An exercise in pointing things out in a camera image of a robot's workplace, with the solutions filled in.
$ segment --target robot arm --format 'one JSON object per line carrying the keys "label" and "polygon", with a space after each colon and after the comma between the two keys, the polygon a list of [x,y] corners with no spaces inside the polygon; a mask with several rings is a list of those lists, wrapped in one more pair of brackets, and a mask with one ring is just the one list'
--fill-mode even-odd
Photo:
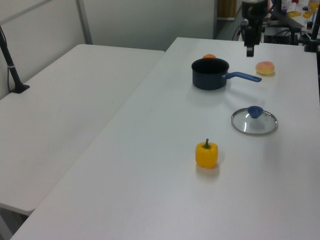
{"label": "robot arm", "polygon": [[242,0],[242,17],[247,21],[241,23],[241,32],[244,33],[247,57],[254,56],[255,45],[259,45],[261,39],[263,19],[267,14],[268,0]]}

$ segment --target navy blue saucepan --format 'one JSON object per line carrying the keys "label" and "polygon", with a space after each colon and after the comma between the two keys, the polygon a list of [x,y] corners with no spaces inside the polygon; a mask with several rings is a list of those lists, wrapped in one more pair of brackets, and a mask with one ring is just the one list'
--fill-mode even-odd
{"label": "navy blue saucepan", "polygon": [[254,82],[262,78],[242,72],[228,73],[229,63],[220,58],[201,58],[192,63],[192,82],[199,89],[216,90],[227,84],[227,79],[239,77]]}

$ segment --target glass lid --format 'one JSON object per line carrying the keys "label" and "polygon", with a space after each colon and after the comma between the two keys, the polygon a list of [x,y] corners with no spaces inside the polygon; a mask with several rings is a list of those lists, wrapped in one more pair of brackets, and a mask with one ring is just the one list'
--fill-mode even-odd
{"label": "glass lid", "polygon": [[232,126],[246,135],[266,135],[278,128],[276,117],[259,106],[250,106],[236,111],[231,117]]}

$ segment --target lid knob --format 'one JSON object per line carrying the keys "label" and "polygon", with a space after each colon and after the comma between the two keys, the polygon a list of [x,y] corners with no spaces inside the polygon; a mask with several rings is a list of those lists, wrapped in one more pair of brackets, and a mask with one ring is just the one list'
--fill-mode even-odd
{"label": "lid knob", "polygon": [[253,119],[257,119],[264,112],[264,109],[260,106],[250,106],[248,107],[248,113]]}

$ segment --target black stand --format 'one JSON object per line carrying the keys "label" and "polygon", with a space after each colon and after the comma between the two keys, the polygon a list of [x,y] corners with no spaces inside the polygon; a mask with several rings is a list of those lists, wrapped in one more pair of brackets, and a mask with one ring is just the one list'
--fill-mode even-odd
{"label": "black stand", "polygon": [[304,46],[304,51],[309,53],[318,53],[318,46],[319,43],[317,42],[317,36],[320,26],[320,5],[318,7],[318,12],[316,14],[316,18],[313,25],[313,30],[311,34],[311,38],[309,39],[308,43]]}
{"label": "black stand", "polygon": [[20,94],[30,88],[28,85],[24,85],[19,78],[14,62],[11,58],[10,52],[7,47],[7,42],[5,40],[5,36],[3,36],[2,32],[0,32],[0,47],[5,58],[6,64],[10,70],[13,81],[15,83],[15,88],[11,91],[12,93]]}

